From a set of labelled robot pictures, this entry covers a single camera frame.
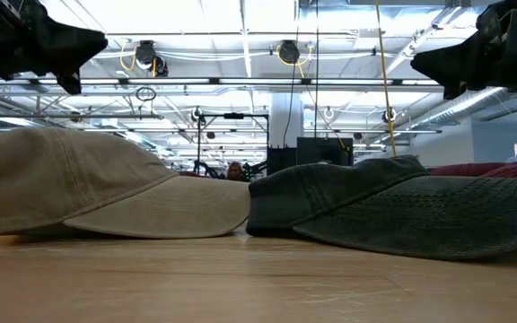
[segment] baseball cap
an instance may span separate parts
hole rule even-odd
[[[57,225],[129,237],[222,235],[250,209],[248,184],[179,176],[114,135],[62,128],[0,134],[0,235]]]
[[[517,179],[431,176],[414,156],[295,166],[250,195],[253,236],[447,260],[517,249]]]

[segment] maroon fabric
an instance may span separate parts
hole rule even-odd
[[[517,178],[517,162],[488,162],[442,166],[430,169],[434,176]]]
[[[198,174],[196,174],[196,173],[194,173],[192,171],[180,171],[179,175],[180,176],[190,176],[190,177],[202,177],[202,176],[200,176],[200,175],[198,175]]]

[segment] metal frame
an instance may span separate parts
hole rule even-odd
[[[267,147],[270,143],[270,116],[266,114],[251,114],[251,113],[223,113],[223,114],[199,114],[197,118],[197,164],[195,165],[195,172],[199,171],[199,164],[201,162],[201,134],[203,132],[216,132],[214,129],[210,129],[206,131],[206,128],[209,127],[213,121],[217,118],[227,118],[233,119],[231,116],[237,116],[242,118],[251,118],[253,119],[257,125],[261,127],[261,130],[267,133]],[[201,119],[203,118],[211,118],[206,122],[205,127],[201,127]],[[267,121],[267,128],[265,129],[255,118],[264,118]],[[228,129],[229,132],[237,132],[240,129]]]
[[[443,87],[427,79],[389,79],[392,92],[443,92]],[[129,95],[136,89],[149,86],[159,96],[168,95],[213,95],[214,92],[202,92],[207,86],[224,91],[283,91],[291,86],[295,90],[306,91],[308,86],[318,84],[322,91],[358,91],[382,92],[382,79],[346,79],[346,78],[233,78],[233,77],[188,77],[188,78],[83,78],[81,84],[85,96]],[[183,86],[183,89],[169,89],[169,86]],[[0,79],[0,86],[5,88],[5,96],[63,96],[65,91],[57,85],[55,79]]]

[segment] beige baseball cap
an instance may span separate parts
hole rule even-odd
[[[242,182],[179,176],[114,135],[0,134],[0,235],[67,226],[140,238],[223,235],[249,215]]]

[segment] cap brim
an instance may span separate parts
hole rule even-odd
[[[418,258],[487,258],[517,249],[517,179],[410,179],[294,230],[344,247]]]
[[[249,211],[247,183],[177,176],[64,224],[138,238],[206,238],[233,231]]]

